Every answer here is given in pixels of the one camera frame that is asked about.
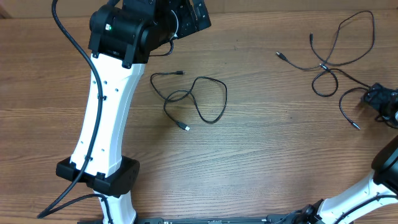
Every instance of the black electronic device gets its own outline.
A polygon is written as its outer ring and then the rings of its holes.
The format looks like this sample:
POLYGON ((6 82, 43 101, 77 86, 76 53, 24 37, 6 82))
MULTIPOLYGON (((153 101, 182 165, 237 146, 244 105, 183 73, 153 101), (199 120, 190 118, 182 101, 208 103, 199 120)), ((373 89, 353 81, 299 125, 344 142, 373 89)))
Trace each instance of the black electronic device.
POLYGON ((398 136, 373 159, 374 182, 383 184, 398 195, 398 136))
POLYGON ((162 44, 211 26, 204 0, 124 0, 122 9, 102 6, 90 19, 88 48, 95 57, 106 54, 124 68, 147 63, 162 44))
POLYGON ((379 113, 376 121, 398 128, 398 90, 375 83, 363 95, 362 102, 367 103, 379 113))

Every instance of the black base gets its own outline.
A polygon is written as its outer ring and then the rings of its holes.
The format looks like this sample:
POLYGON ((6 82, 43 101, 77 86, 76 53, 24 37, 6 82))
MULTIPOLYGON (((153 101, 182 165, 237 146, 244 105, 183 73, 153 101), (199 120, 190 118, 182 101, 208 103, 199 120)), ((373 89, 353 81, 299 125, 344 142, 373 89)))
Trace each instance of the black base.
POLYGON ((376 121, 388 122, 392 128, 398 128, 398 120, 396 120, 395 116, 398 111, 397 90, 389 89, 379 83, 375 83, 370 90, 362 96, 361 100, 379 112, 376 121))
MULTIPOLYGON (((69 163, 70 157, 57 164, 57 176, 73 181, 80 170, 75 163, 69 163)), ((108 196, 119 197, 128 193, 134 185, 139 171, 139 162, 122 156, 120 168, 109 177, 97 173, 96 176, 84 173, 79 182, 86 183, 87 187, 108 196)))
POLYGON ((292 224, 294 215, 268 215, 254 218, 188 218, 188 219, 161 219, 138 218, 135 224, 292 224))

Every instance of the black plastic housing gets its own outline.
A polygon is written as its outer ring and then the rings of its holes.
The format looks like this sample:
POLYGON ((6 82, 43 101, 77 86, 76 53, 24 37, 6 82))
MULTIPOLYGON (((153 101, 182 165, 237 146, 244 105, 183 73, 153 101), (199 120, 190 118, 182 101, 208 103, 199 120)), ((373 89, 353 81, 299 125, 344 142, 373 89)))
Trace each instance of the black plastic housing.
MULTIPOLYGON (((59 177, 73 181, 80 170, 75 163, 69 163, 70 157, 57 164, 56 174, 59 177)), ((134 185, 139 172, 139 162, 122 156, 120 168, 112 175, 104 178, 104 174, 96 176, 84 173, 79 182, 86 183, 87 187, 105 195, 118 197, 128 193, 134 185)))
POLYGON ((398 136, 382 149, 372 162, 375 184, 385 185, 398 195, 398 136))
POLYGON ((397 90, 389 89, 375 83, 363 97, 362 102, 372 106, 379 114, 393 126, 398 126, 396 113, 398 112, 397 90))
POLYGON ((147 63, 162 44, 211 26, 204 0, 124 0, 122 9, 106 4, 90 19, 88 48, 93 56, 121 59, 124 68, 147 63))

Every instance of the wood grain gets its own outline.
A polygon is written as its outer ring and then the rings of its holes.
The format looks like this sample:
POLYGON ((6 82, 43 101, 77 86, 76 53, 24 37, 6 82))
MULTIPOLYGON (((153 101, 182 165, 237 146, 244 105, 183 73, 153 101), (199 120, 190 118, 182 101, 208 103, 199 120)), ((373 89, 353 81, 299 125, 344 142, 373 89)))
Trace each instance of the wood grain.
MULTIPOLYGON (((362 93, 343 102, 361 127, 355 130, 338 109, 340 95, 358 86, 339 76, 331 98, 313 93, 319 71, 302 72, 275 56, 277 50, 302 66, 319 63, 308 35, 326 55, 338 24, 354 11, 262 12, 212 15, 213 26, 175 42, 169 57, 151 58, 138 84, 123 140, 123 154, 141 163, 132 189, 141 217, 258 217, 286 213, 333 197, 362 179, 374 156, 396 130, 374 122, 376 113, 358 104, 362 93), (205 124, 191 100, 169 105, 187 123, 182 131, 162 111, 150 74, 169 93, 209 76, 228 86, 222 119, 205 124)), ((373 84, 398 86, 398 12, 374 11, 376 44, 360 61, 342 69, 373 84)), ((86 48, 88 18, 62 19, 86 48)), ((331 60, 344 62, 370 45, 371 21, 359 17, 341 32, 331 60)), ((0 223, 75 223, 101 216, 90 199, 36 220, 68 185, 55 176, 56 163, 73 152, 80 135, 90 69, 51 19, 0 21, 0 223)), ((166 51, 161 47, 155 53, 166 51)), ((317 88, 333 89, 331 77, 317 88)), ((206 118, 223 106, 223 89, 199 82, 194 94, 206 118)), ((89 194, 81 184, 67 200, 89 194)), ((357 223, 397 223, 398 207, 379 209, 357 223)))
MULTIPOLYGON (((11 18, 49 18, 52 0, 1 0, 11 18)), ((90 17, 107 0, 59 1, 60 17, 90 17)), ((210 13, 396 9, 398 0, 206 0, 210 13)))

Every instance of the black bracket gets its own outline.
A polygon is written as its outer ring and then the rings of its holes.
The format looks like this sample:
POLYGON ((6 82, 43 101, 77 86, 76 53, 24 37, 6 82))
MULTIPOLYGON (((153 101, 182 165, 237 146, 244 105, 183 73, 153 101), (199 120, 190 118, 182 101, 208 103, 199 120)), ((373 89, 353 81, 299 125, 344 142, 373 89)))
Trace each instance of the black bracket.
POLYGON ((372 162, 373 181, 398 194, 398 136, 382 149, 372 162))
MULTIPOLYGON (((70 157, 57 164, 56 174, 59 177, 73 181, 80 170, 75 163, 70 163, 70 157)), ((120 168, 109 177, 97 173, 96 176, 84 173, 79 182, 86 183, 87 187, 108 196, 119 197, 128 193, 134 185, 139 172, 139 162, 122 156, 120 168)))
POLYGON ((396 113, 398 111, 398 91, 386 88, 375 83, 363 97, 362 102, 367 103, 379 112, 378 118, 389 121, 393 126, 398 126, 396 113))

